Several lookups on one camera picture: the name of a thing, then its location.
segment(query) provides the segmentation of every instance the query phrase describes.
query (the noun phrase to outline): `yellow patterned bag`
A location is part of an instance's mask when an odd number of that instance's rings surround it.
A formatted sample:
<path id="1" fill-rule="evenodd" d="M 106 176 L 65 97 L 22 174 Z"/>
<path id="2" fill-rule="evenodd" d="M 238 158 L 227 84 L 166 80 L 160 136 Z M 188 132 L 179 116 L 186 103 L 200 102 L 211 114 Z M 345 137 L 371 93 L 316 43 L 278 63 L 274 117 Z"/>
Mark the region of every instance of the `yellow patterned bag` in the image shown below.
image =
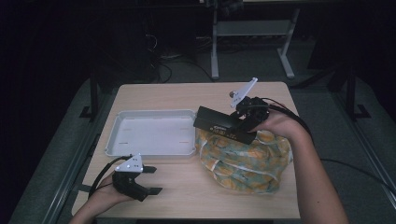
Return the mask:
<path id="1" fill-rule="evenodd" d="M 273 193 L 280 176 L 292 161 L 288 139 L 267 131 L 245 145 L 197 129 L 196 148 L 203 166 L 227 189 L 250 193 Z"/>

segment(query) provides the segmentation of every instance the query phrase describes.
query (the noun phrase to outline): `white plastic tray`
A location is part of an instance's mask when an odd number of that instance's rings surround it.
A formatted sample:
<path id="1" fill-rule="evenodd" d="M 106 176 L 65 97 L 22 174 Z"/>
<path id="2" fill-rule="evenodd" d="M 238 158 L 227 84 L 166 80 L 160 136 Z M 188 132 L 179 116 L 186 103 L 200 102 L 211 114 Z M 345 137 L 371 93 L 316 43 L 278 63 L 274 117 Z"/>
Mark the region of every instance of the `white plastic tray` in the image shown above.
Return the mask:
<path id="1" fill-rule="evenodd" d="M 110 157 L 140 153 L 143 159 L 182 159 L 195 153 L 192 110 L 121 111 L 106 146 Z"/>

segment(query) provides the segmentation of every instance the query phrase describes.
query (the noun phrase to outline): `human hand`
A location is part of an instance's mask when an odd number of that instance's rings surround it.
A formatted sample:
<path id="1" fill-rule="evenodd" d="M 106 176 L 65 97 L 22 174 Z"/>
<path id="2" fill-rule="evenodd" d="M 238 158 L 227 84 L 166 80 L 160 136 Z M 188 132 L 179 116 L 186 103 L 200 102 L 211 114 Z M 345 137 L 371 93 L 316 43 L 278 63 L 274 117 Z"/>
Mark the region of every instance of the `human hand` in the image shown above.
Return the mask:
<path id="1" fill-rule="evenodd" d="M 251 130 L 256 132 L 260 130 L 266 130 L 276 135 L 280 135 L 291 139 L 298 133 L 306 133 L 306 130 L 299 124 L 295 119 L 292 119 L 288 115 L 269 109 L 268 118 L 259 124 L 257 127 Z"/>
<path id="2" fill-rule="evenodd" d="M 73 216 L 70 223 L 92 223 L 93 219 L 104 213 L 114 205 L 133 198 L 119 193 L 112 185 L 114 172 L 102 180 L 94 194 Z"/>

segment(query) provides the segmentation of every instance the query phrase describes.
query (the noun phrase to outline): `metal stand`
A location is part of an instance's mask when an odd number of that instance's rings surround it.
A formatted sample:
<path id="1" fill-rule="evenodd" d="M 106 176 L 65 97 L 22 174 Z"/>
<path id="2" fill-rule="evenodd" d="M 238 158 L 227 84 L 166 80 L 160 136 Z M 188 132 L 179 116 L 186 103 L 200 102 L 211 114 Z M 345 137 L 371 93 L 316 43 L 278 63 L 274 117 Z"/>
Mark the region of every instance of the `metal stand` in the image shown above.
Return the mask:
<path id="1" fill-rule="evenodd" d="M 300 9 L 296 8 L 291 20 L 283 21 L 218 21 L 218 9 L 215 6 L 213 12 L 213 36 L 211 53 L 212 78 L 219 79 L 219 64 L 217 54 L 217 37 L 230 35 L 285 35 L 286 41 L 282 48 L 278 49 L 280 61 L 288 78 L 294 78 L 294 73 L 286 56 L 290 45 L 294 28 L 297 23 Z"/>

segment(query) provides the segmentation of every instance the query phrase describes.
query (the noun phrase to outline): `human arm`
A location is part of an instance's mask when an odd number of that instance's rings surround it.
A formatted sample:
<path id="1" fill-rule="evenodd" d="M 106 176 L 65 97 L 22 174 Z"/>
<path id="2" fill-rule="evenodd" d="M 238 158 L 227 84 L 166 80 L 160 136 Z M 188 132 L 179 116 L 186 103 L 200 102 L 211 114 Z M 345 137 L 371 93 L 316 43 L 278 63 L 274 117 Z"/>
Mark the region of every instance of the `human arm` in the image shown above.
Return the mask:
<path id="1" fill-rule="evenodd" d="M 113 173 L 102 180 L 96 192 L 78 209 L 69 224 L 91 224 L 95 217 L 114 205 L 133 200 L 133 198 L 117 192 L 113 187 L 111 184 Z"/>
<path id="2" fill-rule="evenodd" d="M 268 130 L 290 141 L 302 222 L 348 223 L 309 133 L 294 119 L 274 110 L 270 110 L 269 118 L 252 131 L 258 130 Z"/>

